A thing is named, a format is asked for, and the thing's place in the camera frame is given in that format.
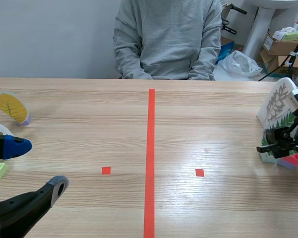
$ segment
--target purple stand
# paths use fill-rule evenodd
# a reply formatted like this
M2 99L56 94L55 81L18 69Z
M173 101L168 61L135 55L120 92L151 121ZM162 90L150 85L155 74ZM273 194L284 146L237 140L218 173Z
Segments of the purple stand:
M23 123L16 123L17 126L29 125L31 122L31 116L29 115L28 118Z
M293 164L291 164L291 163L289 163L289 162L287 162L287 161L285 161L283 159L278 160L277 161L277 164L278 165L281 165L281 166L283 166L283 167L285 167L287 169L290 169L290 170L293 170L294 168L296 168L296 165L293 165Z

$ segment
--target snowflake card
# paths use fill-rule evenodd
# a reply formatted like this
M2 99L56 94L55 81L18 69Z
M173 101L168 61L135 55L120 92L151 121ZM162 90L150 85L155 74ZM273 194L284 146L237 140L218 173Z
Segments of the snowflake card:
M289 78L280 79L257 114L257 118L264 128L261 139L262 146L268 145L265 137L266 129L291 126L294 123L295 116L286 103L286 98L295 89L297 89L296 85ZM279 160L274 158L272 152L260 153L260 156L264 162L276 163Z

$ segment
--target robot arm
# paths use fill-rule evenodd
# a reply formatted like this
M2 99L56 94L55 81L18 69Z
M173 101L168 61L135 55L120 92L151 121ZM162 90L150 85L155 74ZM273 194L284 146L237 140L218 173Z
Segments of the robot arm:
M31 148L31 142L26 139L0 135L0 159L18 157ZM68 186L65 176L56 176L37 191L0 202L0 238L23 238Z
M287 103L296 116L294 124L290 127L278 127L266 130L265 134L269 145L257 147L259 153L272 151L274 157L278 159L289 156L291 150L298 152L298 131L294 138L291 137L291 132L298 127L298 89L288 95Z
M0 238L23 238L49 211L69 185L65 176L56 176L35 192L0 202Z

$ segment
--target red square marker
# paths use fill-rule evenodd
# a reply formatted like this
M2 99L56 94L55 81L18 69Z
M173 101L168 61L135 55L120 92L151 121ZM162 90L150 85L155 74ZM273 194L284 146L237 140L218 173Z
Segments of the red square marker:
M195 173L196 173L197 177L204 177L204 170L202 170L202 169L196 169Z
M101 174L102 175L109 175L111 171L111 167L103 167L103 169L101 170Z

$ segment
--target person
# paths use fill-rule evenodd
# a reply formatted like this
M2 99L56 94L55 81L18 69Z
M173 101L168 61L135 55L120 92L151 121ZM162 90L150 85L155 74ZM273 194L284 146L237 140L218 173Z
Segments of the person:
M214 80L220 0L122 0L114 52L123 79Z

